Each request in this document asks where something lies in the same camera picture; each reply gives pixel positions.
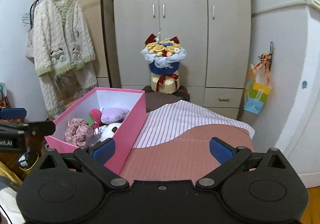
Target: purple plush toy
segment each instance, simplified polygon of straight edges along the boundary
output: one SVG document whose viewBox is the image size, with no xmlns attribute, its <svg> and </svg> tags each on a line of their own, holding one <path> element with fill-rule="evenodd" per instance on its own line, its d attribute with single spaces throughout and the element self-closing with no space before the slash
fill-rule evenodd
<svg viewBox="0 0 320 224">
<path fill-rule="evenodd" d="M 104 109 L 102 111 L 101 122 L 105 124 L 115 123 L 121 119 L 124 119 L 128 113 L 129 113 L 129 110 L 127 109 L 120 109 L 120 108 Z"/>
</svg>

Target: red plush toy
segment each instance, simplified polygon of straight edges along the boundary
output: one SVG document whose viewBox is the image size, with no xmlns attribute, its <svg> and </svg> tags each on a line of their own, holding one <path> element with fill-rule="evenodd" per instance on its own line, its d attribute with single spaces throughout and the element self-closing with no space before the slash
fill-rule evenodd
<svg viewBox="0 0 320 224">
<path fill-rule="evenodd" d="M 100 127 L 102 125 L 101 115 L 102 112 L 99 109 L 91 109 L 89 111 L 88 125 L 93 129 Z"/>
</svg>

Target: wardrobe door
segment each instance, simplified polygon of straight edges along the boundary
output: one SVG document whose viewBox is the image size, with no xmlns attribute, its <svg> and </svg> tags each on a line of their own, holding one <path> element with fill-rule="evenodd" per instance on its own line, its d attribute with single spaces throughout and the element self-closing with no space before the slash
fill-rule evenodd
<svg viewBox="0 0 320 224">
<path fill-rule="evenodd" d="M 122 86 L 151 84 L 150 69 L 140 51 L 145 47 L 148 36 L 159 32 L 158 7 L 158 0 L 114 0 Z"/>
<path fill-rule="evenodd" d="M 208 0 L 207 87 L 244 88 L 251 28 L 250 0 Z"/>
<path fill-rule="evenodd" d="M 177 36 L 187 51 L 180 63 L 184 86 L 205 86 L 207 66 L 207 0 L 159 0 L 161 40 Z"/>
</svg>

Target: pink box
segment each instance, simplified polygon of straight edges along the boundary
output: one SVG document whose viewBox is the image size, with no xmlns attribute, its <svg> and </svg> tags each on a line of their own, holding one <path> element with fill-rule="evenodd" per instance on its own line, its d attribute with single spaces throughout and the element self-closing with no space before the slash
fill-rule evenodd
<svg viewBox="0 0 320 224">
<path fill-rule="evenodd" d="M 101 107 L 130 110 L 130 113 L 113 136 L 116 143 L 115 154 L 105 164 L 111 171 L 119 174 L 147 119 L 144 91 L 94 88 L 54 121 L 56 131 L 52 136 L 46 136 L 45 139 L 49 146 L 55 148 L 59 153 L 72 153 L 78 147 L 64 141 L 68 121 L 73 118 L 87 119 L 89 110 L 100 109 Z"/>
</svg>

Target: clothes rack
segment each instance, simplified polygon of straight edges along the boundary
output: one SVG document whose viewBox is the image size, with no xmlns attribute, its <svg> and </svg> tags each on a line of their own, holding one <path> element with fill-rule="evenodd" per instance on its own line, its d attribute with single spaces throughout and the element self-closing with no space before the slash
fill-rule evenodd
<svg viewBox="0 0 320 224">
<path fill-rule="evenodd" d="M 31 29 L 33 27 L 33 23 L 32 23 L 33 17 L 31 16 L 32 8 L 35 6 L 35 3 L 38 3 L 38 2 L 39 2 L 39 0 L 35 0 L 34 3 L 30 7 L 30 28 Z M 111 74 L 110 74 L 108 54 L 107 54 L 107 41 L 106 41 L 106 30 L 105 30 L 105 23 L 104 23 L 103 0 L 100 0 L 100 12 L 101 12 L 101 23 L 102 23 L 103 47 L 104 47 L 106 63 L 107 63 L 107 72 L 108 72 L 109 84 L 110 84 L 110 87 L 112 88 Z"/>
</svg>

